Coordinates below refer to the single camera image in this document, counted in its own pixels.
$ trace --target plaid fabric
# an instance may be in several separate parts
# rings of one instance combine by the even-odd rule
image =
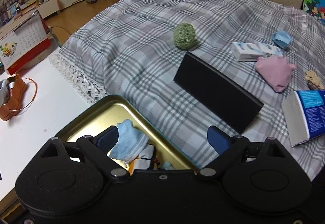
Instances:
[[[205,166],[218,155],[207,142],[208,127],[216,125],[231,136],[236,132],[173,82],[185,54],[175,47],[173,30],[183,22],[196,30],[193,53],[264,103],[243,135],[251,141],[276,137],[313,179],[324,165],[325,137],[292,148],[281,108],[294,89],[308,89],[304,71],[314,70],[325,83],[325,27],[301,10],[266,0],[122,0],[74,33],[60,53],[108,94],[125,97]],[[295,39],[298,52],[285,55],[298,70],[288,88],[275,93],[254,63],[236,61],[230,46],[272,44],[271,34],[282,29]]]

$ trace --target black rectangular object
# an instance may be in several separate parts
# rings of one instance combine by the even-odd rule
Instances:
[[[264,105],[190,52],[186,52],[174,81],[240,134]]]

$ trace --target wooden floor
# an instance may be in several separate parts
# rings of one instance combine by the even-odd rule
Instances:
[[[97,13],[118,1],[120,0],[99,0],[95,4],[88,4],[84,0],[62,10],[60,14],[51,16],[46,23],[53,27],[53,32],[63,44],[72,33],[84,26]]]

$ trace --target calendar page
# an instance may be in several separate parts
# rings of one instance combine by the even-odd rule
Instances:
[[[0,58],[4,67],[8,69],[46,38],[40,15],[33,16],[0,41]]]

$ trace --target pink cloth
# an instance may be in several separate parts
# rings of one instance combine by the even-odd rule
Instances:
[[[275,92],[282,92],[291,80],[291,72],[296,70],[294,64],[289,64],[285,58],[277,55],[268,58],[259,57],[255,69]]]

